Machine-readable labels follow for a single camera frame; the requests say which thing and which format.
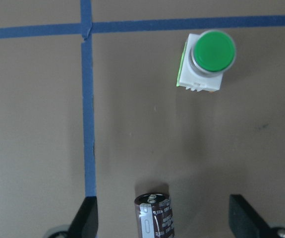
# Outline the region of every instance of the green strip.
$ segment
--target green strip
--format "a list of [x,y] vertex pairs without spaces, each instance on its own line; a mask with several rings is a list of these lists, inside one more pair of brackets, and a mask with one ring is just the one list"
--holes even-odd
[[187,41],[185,42],[185,45],[184,45],[184,50],[183,50],[183,53],[182,53],[182,58],[181,58],[181,63],[180,63],[180,69],[178,70],[177,81],[176,81],[176,86],[177,87],[180,86],[179,82],[180,82],[180,78],[181,78],[182,65],[183,65],[185,51],[186,51],[186,44],[187,44]]

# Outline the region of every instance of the gray surface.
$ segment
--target gray surface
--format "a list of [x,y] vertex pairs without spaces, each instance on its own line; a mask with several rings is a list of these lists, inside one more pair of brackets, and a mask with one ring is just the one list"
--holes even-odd
[[284,15],[283,0],[92,0],[94,21]]
[[0,27],[78,23],[78,0],[0,0]]
[[215,93],[175,87],[202,31],[94,35],[100,237],[136,238],[133,200],[154,188],[169,189],[179,238],[232,237],[231,193],[285,225],[285,28],[225,30],[237,59]]
[[0,238],[41,238],[83,201],[81,41],[0,40]]

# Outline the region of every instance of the screw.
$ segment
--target screw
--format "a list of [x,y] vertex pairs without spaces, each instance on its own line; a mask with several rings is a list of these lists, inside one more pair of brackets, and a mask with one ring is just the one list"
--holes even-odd
[[278,236],[280,236],[281,238],[285,238],[285,229],[280,229],[277,232]]

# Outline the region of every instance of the blue tape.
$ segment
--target blue tape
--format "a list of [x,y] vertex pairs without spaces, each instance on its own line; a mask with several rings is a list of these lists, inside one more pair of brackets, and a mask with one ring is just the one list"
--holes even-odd
[[86,40],[92,28],[92,5],[90,0],[81,0],[82,36]]
[[72,35],[80,34],[81,25],[79,23],[36,25],[0,28],[0,39],[49,35]]
[[92,36],[82,43],[85,195],[96,196]]
[[92,33],[285,26],[285,15],[93,22]]

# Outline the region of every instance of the green cap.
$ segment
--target green cap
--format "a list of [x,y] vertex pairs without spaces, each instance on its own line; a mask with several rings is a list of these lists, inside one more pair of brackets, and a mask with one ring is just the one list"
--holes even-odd
[[196,42],[194,47],[196,63],[210,72],[227,68],[233,61],[236,48],[231,37],[221,31],[210,31]]

